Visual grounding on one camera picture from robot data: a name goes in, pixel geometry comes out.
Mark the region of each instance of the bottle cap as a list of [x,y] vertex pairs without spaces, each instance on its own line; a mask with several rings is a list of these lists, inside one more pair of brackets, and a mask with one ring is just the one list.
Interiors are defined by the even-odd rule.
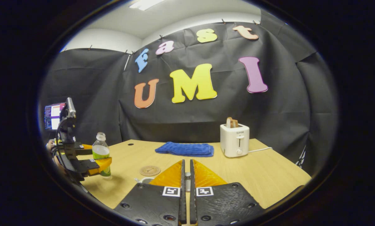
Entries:
[[98,132],[96,138],[97,138],[97,140],[100,140],[100,141],[106,140],[105,134],[103,132]]

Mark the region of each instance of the ceiling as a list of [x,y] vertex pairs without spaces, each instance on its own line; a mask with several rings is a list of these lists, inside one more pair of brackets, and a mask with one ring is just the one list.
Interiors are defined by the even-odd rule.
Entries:
[[217,12],[260,14],[260,9],[242,0],[165,0],[145,11],[129,8],[129,1],[85,29],[101,28],[122,31],[140,39],[180,20]]

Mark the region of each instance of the wooden table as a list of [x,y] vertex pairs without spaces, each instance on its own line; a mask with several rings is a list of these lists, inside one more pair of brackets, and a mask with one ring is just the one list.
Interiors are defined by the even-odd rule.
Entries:
[[[209,143],[214,146],[214,156],[197,158],[156,153],[154,150],[163,144],[128,140],[110,146],[110,156],[113,158],[111,164],[113,179],[105,180],[101,176],[89,176],[82,181],[83,186],[98,200],[113,209],[136,185],[134,179],[145,177],[139,173],[141,167],[153,165],[164,171],[176,162],[185,159],[185,170],[189,172],[190,159],[195,159],[227,183],[241,183],[263,208],[267,208],[311,179],[305,171],[272,149],[228,158],[222,153],[219,143]],[[256,139],[249,141],[249,150],[266,147]],[[88,155],[78,156],[80,160],[91,158],[92,156]],[[189,193],[186,193],[188,205],[189,198]]]

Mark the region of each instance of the blue towel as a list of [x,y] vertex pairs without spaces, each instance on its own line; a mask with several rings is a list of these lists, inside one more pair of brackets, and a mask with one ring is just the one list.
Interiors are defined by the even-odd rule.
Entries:
[[167,142],[163,146],[157,148],[156,152],[192,157],[211,157],[214,155],[214,147],[206,143]]

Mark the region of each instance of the white wall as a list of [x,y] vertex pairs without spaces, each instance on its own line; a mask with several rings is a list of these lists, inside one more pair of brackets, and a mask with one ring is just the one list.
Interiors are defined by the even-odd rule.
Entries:
[[71,39],[61,51],[89,48],[107,49],[128,53],[138,50],[141,47],[141,39],[116,30],[107,29],[85,29],[81,30],[73,39]]
[[253,23],[254,20],[256,23],[260,23],[261,16],[259,14],[219,12],[203,14],[196,17],[190,17],[179,22],[173,23],[170,26],[166,26],[147,36],[145,39],[143,39],[140,48],[159,39],[160,35],[166,36],[178,30],[183,30],[185,28],[194,27],[202,24],[219,23],[222,22],[221,19],[223,19],[225,22]]

